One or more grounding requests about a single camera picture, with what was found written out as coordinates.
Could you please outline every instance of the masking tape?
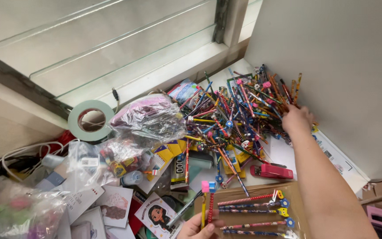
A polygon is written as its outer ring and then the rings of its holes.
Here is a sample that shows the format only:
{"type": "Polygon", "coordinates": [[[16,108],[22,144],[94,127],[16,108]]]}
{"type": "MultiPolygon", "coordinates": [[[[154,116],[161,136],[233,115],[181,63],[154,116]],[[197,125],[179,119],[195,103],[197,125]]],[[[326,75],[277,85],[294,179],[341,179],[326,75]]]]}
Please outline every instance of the masking tape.
{"type": "Polygon", "coordinates": [[[87,100],[73,108],[69,114],[69,118],[67,119],[67,125],[76,138],[83,141],[98,141],[110,133],[111,128],[109,128],[108,124],[110,119],[113,117],[113,109],[111,109],[108,104],[99,100],[87,100]],[[105,124],[99,130],[87,132],[83,130],[82,123],[80,123],[80,121],[82,121],[82,118],[86,113],[95,110],[101,111],[104,114],[105,124]]]}

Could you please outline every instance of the white cable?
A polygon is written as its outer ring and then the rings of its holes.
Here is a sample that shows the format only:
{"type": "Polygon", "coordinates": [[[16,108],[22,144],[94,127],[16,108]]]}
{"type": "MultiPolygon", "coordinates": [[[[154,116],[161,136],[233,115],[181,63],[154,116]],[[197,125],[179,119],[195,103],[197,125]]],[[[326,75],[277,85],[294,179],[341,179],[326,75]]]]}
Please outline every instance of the white cable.
{"type": "Polygon", "coordinates": [[[14,150],[6,153],[4,156],[1,157],[0,162],[2,162],[2,165],[5,168],[5,170],[7,170],[8,174],[13,176],[19,182],[23,182],[23,180],[21,180],[13,172],[11,172],[11,170],[8,169],[7,165],[5,164],[5,158],[13,157],[14,155],[18,155],[18,154],[23,153],[24,151],[26,151],[28,149],[31,149],[31,148],[34,148],[34,147],[37,147],[37,146],[49,145],[49,144],[60,144],[61,147],[63,147],[63,144],[61,144],[60,142],[48,142],[48,143],[39,143],[39,144],[35,144],[35,145],[29,145],[29,146],[25,146],[25,147],[22,147],[22,148],[14,149],[14,150]]]}

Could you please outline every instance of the qr code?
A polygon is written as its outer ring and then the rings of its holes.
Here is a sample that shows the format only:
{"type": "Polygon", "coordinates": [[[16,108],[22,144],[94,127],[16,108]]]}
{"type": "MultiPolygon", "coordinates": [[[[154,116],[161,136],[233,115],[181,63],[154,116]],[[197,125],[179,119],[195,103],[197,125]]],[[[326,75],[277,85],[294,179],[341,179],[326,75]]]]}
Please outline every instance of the qr code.
{"type": "Polygon", "coordinates": [[[332,156],[332,154],[330,154],[330,153],[328,152],[328,150],[326,150],[326,151],[324,152],[324,154],[325,154],[328,158],[331,158],[331,156],[332,156]]]}

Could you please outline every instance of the pink eraser topper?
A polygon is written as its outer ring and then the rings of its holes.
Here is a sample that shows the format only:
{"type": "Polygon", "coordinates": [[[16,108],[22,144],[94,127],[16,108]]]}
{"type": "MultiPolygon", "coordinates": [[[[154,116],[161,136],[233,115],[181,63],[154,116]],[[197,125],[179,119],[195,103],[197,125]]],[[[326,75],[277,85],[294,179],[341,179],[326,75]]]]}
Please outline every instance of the pink eraser topper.
{"type": "Polygon", "coordinates": [[[209,193],[210,192],[208,181],[201,181],[201,192],[203,192],[203,193],[209,193]]]}
{"type": "Polygon", "coordinates": [[[263,88],[269,88],[271,87],[271,83],[269,81],[263,83],[263,88]]]}

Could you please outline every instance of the sticker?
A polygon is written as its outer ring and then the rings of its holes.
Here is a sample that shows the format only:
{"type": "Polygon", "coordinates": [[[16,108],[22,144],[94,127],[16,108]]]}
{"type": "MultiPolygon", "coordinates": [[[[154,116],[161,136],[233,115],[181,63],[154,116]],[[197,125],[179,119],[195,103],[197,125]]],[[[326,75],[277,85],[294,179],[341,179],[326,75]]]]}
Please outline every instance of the sticker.
{"type": "Polygon", "coordinates": [[[98,158],[83,158],[81,165],[82,167],[97,167],[98,161],[98,158]]]}

